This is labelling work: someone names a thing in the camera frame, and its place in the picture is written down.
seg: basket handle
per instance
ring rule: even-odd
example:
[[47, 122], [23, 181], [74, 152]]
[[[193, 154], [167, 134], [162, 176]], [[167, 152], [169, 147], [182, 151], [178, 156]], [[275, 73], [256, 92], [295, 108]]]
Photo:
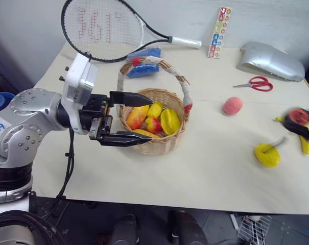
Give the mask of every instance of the basket handle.
[[118, 83], [117, 83], [117, 91], [124, 91], [124, 79], [126, 74], [128, 74], [134, 67], [138, 65], [159, 65], [161, 68], [163, 68], [166, 72], [176, 77], [178, 80], [181, 89], [184, 93], [183, 98], [183, 106], [184, 106], [184, 112], [186, 115], [189, 114], [191, 111], [191, 108], [193, 106], [193, 101], [189, 95], [189, 82], [187, 79], [174, 67], [169, 65], [166, 61], [164, 61], [161, 58], [154, 57], [154, 56], [141, 56], [141, 57], [135, 57], [134, 59], [127, 61], [121, 68], [118, 74]]

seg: racket handle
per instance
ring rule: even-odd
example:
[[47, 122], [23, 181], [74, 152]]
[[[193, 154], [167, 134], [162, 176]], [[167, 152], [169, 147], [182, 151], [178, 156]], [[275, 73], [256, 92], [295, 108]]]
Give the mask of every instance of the racket handle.
[[181, 37], [171, 37], [169, 38], [169, 43], [175, 45], [183, 45], [187, 47], [200, 48], [202, 46], [202, 41], [200, 40], [192, 40]]

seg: toy fruit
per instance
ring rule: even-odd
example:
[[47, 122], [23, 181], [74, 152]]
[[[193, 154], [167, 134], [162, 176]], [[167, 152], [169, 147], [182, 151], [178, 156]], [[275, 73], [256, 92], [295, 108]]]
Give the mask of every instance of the toy fruit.
[[165, 109], [161, 113], [161, 126], [167, 135], [175, 133], [180, 128], [180, 121], [173, 109]]
[[126, 121], [127, 125], [132, 130], [138, 129], [140, 126], [142, 126], [142, 123], [144, 122], [146, 115], [149, 111], [149, 107], [149, 105], [146, 105], [133, 108]]
[[156, 119], [154, 117], [149, 117], [148, 119], [145, 120], [146, 123], [146, 130], [151, 132], [151, 133], [159, 133], [162, 131], [162, 127], [160, 124], [159, 119]]
[[254, 149], [254, 154], [258, 161], [267, 167], [275, 167], [281, 161], [278, 150], [271, 144], [258, 144]]
[[163, 104], [160, 102], [155, 102], [153, 105], [151, 105], [148, 111], [148, 117], [159, 118], [162, 110], [163, 110]]
[[152, 138], [154, 138], [154, 139], [159, 139], [160, 137], [159, 136], [157, 136], [157, 135], [155, 135], [155, 134], [152, 134], [152, 133], [150, 133], [150, 132], [148, 132], [148, 131], [145, 131], [145, 130], [143, 130], [143, 129], [135, 129], [135, 130], [133, 130], [135, 133], [138, 133], [138, 134], [144, 134], [144, 135], [147, 135], [147, 136], [150, 136], [150, 137], [152, 137]]
[[230, 97], [222, 107], [222, 110], [227, 114], [227, 115], [235, 115], [238, 113], [241, 108], [243, 107], [243, 102], [240, 98], [238, 97]]
[[309, 141], [304, 139], [304, 137], [299, 136], [299, 138], [301, 139], [301, 144], [302, 144], [302, 151], [304, 154], [309, 154]]
[[309, 122], [309, 114], [303, 109], [294, 109], [289, 113], [292, 121], [305, 126]]

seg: toy lemon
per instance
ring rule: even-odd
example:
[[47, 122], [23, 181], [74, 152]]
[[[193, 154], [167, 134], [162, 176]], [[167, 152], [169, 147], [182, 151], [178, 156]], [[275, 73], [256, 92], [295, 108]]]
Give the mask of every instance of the toy lemon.
[[258, 161], [267, 167], [275, 167], [281, 160], [278, 150], [271, 144], [258, 144], [254, 154]]

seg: tennis racket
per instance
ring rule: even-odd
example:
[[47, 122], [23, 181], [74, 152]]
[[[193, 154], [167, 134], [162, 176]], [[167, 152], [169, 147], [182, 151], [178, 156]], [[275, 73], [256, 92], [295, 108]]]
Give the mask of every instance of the tennis racket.
[[[123, 60], [157, 42], [194, 48], [202, 45], [201, 41], [159, 33], [123, 0], [67, 0], [61, 12], [61, 26], [76, 51], [105, 62]], [[143, 44], [144, 28], [161, 38]]]

